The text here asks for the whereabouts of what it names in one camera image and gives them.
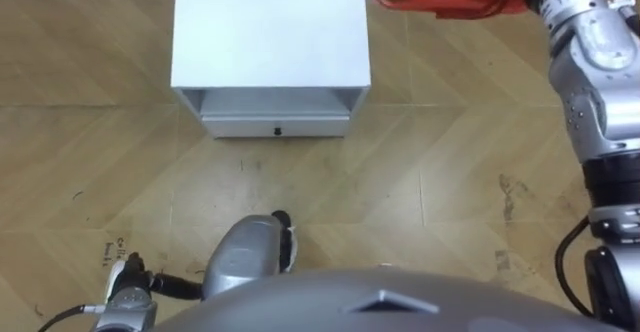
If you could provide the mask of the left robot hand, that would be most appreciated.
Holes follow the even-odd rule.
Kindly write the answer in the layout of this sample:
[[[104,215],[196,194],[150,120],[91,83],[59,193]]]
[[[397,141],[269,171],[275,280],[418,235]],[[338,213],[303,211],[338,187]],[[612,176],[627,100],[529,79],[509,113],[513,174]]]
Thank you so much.
[[[106,286],[106,301],[111,302],[117,293],[129,288],[140,289],[148,295],[156,293],[179,300],[203,298],[201,283],[147,270],[137,252],[113,264]]]

